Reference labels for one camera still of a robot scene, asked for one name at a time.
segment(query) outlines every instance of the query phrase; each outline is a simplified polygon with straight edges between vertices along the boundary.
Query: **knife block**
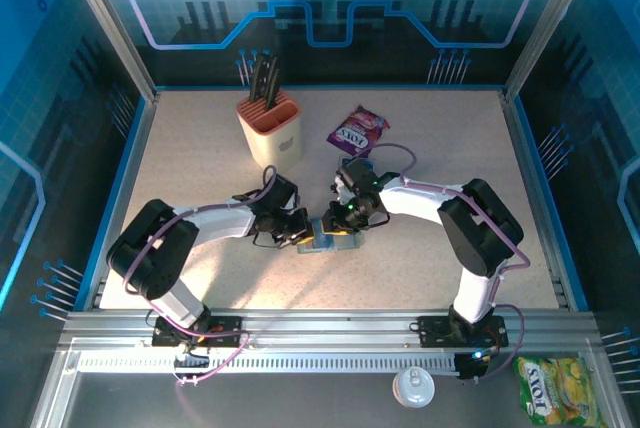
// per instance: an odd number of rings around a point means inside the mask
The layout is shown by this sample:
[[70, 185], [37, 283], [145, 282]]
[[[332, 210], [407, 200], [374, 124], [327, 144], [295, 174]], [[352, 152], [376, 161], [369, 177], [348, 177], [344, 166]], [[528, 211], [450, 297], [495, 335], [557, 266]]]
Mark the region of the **knife block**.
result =
[[251, 103], [245, 98], [238, 103], [238, 119], [256, 163], [282, 172], [302, 159], [300, 108], [282, 91], [276, 105], [269, 111], [266, 107], [264, 99]]

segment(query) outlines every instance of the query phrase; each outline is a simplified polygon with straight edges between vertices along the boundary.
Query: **floor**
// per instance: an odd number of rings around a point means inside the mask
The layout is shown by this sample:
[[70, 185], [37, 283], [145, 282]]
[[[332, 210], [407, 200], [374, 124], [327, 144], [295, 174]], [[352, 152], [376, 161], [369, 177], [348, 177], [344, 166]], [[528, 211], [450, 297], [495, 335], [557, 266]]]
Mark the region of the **floor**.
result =
[[[557, 308], [545, 258], [495, 92], [427, 90], [295, 90], [302, 109], [304, 159], [284, 173], [298, 184], [302, 204], [321, 215], [342, 151], [326, 142], [358, 104], [386, 117], [382, 141], [418, 154], [409, 176], [443, 184], [489, 182], [522, 225], [526, 271], [507, 277], [498, 302]], [[259, 188], [261, 168], [251, 158], [235, 105], [242, 91], [162, 94], [129, 204], [125, 224], [150, 199], [172, 206], [216, 203]], [[391, 148], [372, 156], [376, 171], [398, 170], [406, 155]], [[358, 250], [297, 254], [295, 248], [256, 248], [248, 239], [223, 240], [193, 250], [182, 278], [209, 307], [430, 309], [453, 301], [461, 268], [441, 226], [408, 216], [371, 230]], [[145, 308], [110, 272], [102, 308]]]

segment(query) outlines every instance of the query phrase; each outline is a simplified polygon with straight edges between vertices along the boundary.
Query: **snack bag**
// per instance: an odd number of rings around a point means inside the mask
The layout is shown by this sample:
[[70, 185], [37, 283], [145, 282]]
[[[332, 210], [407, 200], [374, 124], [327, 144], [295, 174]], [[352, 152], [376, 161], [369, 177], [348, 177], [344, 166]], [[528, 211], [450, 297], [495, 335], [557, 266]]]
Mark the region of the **snack bag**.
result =
[[390, 128], [387, 120], [358, 105], [358, 108], [329, 135], [327, 141], [355, 156], [365, 148], [375, 145], [382, 136], [382, 131], [387, 128]]
[[589, 370], [581, 358], [518, 357], [520, 404], [534, 425], [606, 428]]

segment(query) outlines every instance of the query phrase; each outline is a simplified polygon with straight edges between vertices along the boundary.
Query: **yellow snack bag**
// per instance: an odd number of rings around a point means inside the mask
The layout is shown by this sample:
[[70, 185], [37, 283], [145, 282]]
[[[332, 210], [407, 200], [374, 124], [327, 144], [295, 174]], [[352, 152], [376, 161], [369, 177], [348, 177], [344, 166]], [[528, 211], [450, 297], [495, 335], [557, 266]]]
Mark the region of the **yellow snack bag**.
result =
[[513, 367], [520, 403], [534, 425], [606, 428], [582, 359], [518, 357]]

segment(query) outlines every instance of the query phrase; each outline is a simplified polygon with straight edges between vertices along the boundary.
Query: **glass wall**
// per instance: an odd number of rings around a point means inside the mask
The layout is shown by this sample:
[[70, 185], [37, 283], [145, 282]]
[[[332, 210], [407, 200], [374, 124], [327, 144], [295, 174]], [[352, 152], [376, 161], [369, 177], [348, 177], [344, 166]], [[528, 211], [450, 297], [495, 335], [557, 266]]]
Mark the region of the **glass wall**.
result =
[[503, 84], [547, 0], [111, 0], [159, 85]]
[[521, 99], [589, 308], [637, 336], [640, 0], [574, 0]]
[[75, 301], [139, 96], [84, 0], [0, 0], [0, 13], [0, 426], [17, 427]]

